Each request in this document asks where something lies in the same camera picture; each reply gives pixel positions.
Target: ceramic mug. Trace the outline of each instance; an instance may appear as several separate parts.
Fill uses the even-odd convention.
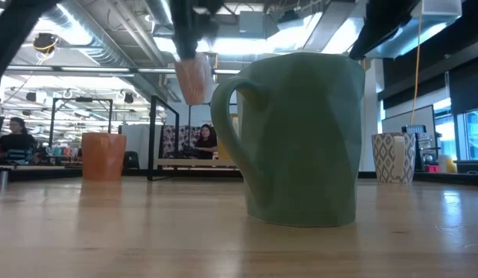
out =
[[[294,53],[220,83],[212,122],[244,176],[250,216],[304,227],[355,220],[364,82],[347,57]],[[235,90],[239,136],[229,111]]]
[[[415,169],[415,135],[385,133],[372,135],[376,176],[381,183],[410,183]]]

